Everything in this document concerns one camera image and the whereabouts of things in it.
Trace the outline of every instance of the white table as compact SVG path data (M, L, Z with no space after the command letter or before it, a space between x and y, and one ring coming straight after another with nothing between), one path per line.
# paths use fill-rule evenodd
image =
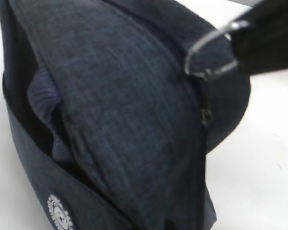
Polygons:
M220 27L248 7L226 0L180 0ZM0 230L50 230L14 148L1 90ZM288 71L252 79L239 127L208 155L213 230L288 230Z

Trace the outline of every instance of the circular emblem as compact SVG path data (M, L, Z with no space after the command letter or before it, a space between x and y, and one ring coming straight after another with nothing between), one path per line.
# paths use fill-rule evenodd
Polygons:
M50 195L48 198L48 210L58 230L74 230L68 211L54 195Z

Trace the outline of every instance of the dark blue bag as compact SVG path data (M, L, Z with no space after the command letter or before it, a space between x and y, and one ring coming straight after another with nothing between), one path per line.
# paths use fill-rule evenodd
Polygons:
M58 230L208 230L205 156L241 120L236 68L206 93L183 62L214 28L173 0L1 0L13 139ZM225 37L192 68L233 58Z

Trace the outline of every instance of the metal ring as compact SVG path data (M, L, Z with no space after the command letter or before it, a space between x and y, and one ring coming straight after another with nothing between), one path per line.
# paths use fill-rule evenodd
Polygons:
M216 40L217 38L219 38L222 35L225 35L229 32L232 31L236 31L236 30L240 30L240 29L244 29L249 27L251 24L248 21L238 21L238 22L232 22L230 23L228 26L225 26L224 28L222 28L221 30L214 30L210 33L208 33L207 35L205 35L203 38L201 38L198 42L196 42L191 49L188 52L188 55L185 59L185 66L184 66L184 70L185 73L187 75L195 75L196 77L200 77L200 78L204 78L206 73L205 72L195 72L195 73L191 73L190 71L190 64L191 64L191 59L193 57L194 54L199 53L199 51L204 48L207 44L211 43L212 41ZM234 69L236 66L238 65L237 60L233 60L229 63L227 63L226 65L215 69L215 70L211 70L211 72L217 76L217 75L221 75L223 73L226 73L232 69Z

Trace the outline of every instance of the black strap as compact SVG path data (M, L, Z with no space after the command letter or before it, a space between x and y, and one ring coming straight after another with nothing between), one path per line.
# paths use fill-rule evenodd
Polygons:
M230 35L243 70L254 75L288 69L288 0L265 0L240 20L251 27Z

